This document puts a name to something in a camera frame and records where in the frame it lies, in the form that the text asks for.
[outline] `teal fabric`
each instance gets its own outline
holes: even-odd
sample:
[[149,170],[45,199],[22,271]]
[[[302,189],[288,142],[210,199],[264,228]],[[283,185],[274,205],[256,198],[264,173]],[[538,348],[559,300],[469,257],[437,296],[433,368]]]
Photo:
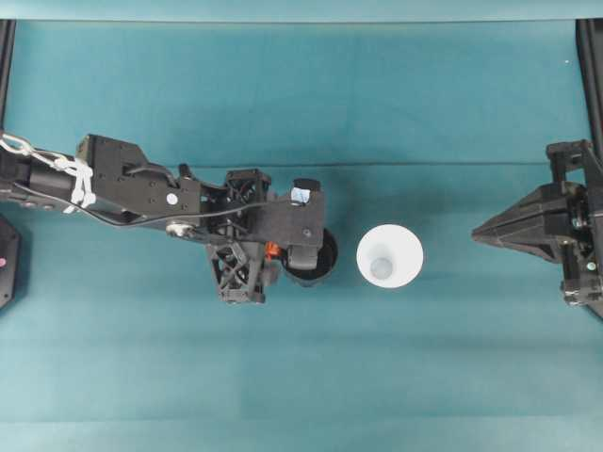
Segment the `teal fabric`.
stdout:
[[[317,178],[340,260],[228,306],[200,246],[3,206],[24,259],[2,450],[598,450],[603,325],[564,305],[560,268],[469,237],[548,180],[549,141],[588,137],[573,31],[20,24],[9,130],[132,139],[217,183]],[[355,265],[386,222],[426,252],[394,291]]]
[[154,22],[467,22],[603,15],[598,0],[3,0],[0,17]]
[[204,166],[544,162],[589,134],[574,23],[22,23],[6,127]]

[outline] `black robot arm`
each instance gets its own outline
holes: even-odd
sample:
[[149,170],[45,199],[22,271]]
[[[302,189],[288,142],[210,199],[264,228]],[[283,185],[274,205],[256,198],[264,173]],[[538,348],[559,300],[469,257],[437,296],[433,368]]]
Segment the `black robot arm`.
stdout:
[[334,238],[324,229],[320,183],[298,179],[283,196],[258,169],[232,170],[223,185],[199,181],[187,165],[175,177],[133,143],[88,135],[76,156],[0,139],[0,201],[79,211],[118,228],[147,227],[204,244],[218,293],[264,302],[279,263],[301,285],[330,274]]

